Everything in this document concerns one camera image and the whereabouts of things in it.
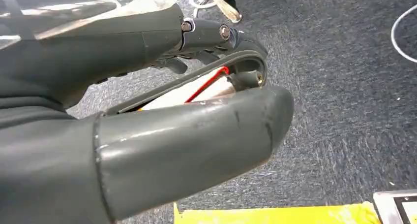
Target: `prosthetic hand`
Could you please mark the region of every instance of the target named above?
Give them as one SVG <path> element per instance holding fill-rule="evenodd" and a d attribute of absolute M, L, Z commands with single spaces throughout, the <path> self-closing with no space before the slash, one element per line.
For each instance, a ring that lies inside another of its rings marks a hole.
<path fill-rule="evenodd" d="M 176 4 L 1 1 L 0 223 L 114 223 L 264 163 L 288 131 L 281 87 L 77 120 L 65 109 L 109 77 L 164 62 L 181 73 L 176 57 L 253 70 L 267 52 L 225 25 L 184 20 Z"/>

